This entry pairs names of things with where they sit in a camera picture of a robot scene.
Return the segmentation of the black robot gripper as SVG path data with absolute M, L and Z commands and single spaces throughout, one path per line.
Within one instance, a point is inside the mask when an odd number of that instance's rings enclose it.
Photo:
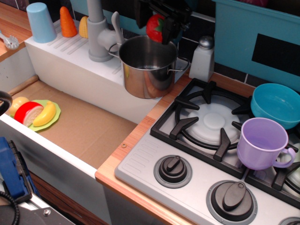
M 137 0 L 136 23 L 143 28 L 153 12 L 165 17 L 162 29 L 162 44 L 166 45 L 177 38 L 180 29 L 189 26 L 192 9 L 184 0 Z

